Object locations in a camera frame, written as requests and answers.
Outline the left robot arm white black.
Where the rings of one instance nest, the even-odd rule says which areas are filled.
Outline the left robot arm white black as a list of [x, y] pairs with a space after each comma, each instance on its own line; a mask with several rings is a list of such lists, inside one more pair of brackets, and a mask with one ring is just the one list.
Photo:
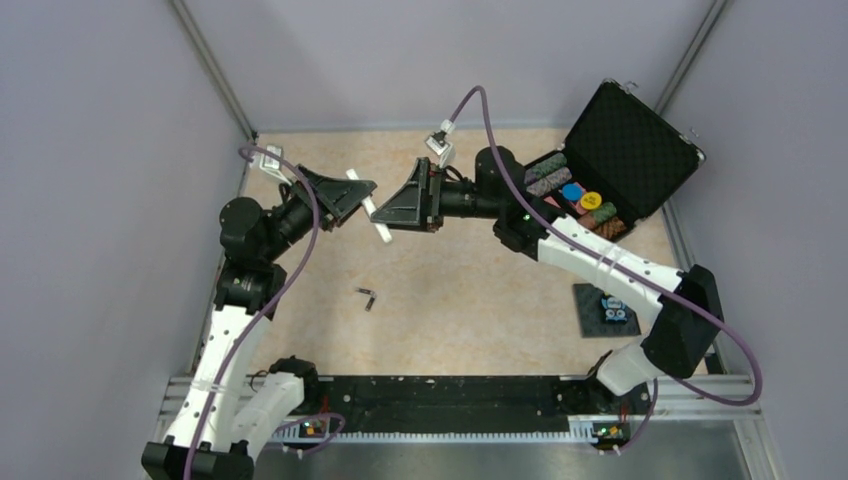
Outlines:
[[237, 197], [220, 211], [225, 262], [213, 298], [210, 327], [188, 393], [141, 465], [152, 479], [250, 479], [255, 463], [284, 419], [308, 413], [321, 393], [313, 363], [284, 359], [271, 368], [246, 405], [239, 403], [255, 349], [271, 324], [291, 275], [277, 259], [302, 238], [312, 250], [320, 230], [350, 218], [377, 185], [332, 178], [297, 166], [282, 202], [266, 209]]

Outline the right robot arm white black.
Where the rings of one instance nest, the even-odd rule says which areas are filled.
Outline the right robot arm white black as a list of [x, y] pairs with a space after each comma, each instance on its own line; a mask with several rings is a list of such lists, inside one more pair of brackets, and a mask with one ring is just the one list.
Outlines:
[[569, 271], [622, 300], [650, 323], [649, 332], [605, 355], [586, 385], [589, 404], [612, 412], [636, 386], [659, 376], [688, 379], [718, 334], [705, 313], [719, 318], [713, 273], [680, 270], [643, 259], [523, 191], [525, 168], [502, 146], [475, 157], [474, 179], [453, 180], [447, 168], [416, 161], [406, 183], [371, 216], [393, 230], [435, 232], [447, 217], [491, 219], [506, 248]]

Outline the white remote control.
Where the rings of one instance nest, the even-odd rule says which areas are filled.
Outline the white remote control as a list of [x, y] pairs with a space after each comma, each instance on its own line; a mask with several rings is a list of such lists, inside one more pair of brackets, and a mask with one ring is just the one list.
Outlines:
[[361, 201], [361, 205], [362, 205], [362, 208], [364, 209], [364, 211], [366, 212], [366, 215], [367, 215], [369, 221], [371, 222], [372, 226], [376, 229], [377, 233], [379, 234], [382, 242], [384, 244], [391, 244], [392, 241], [393, 241], [393, 237], [392, 237], [391, 231], [388, 228], [388, 226], [384, 223], [374, 222], [372, 220], [373, 215], [377, 211], [377, 207], [376, 207], [376, 205], [373, 201], [373, 196], [371, 194], [369, 194], [364, 200]]

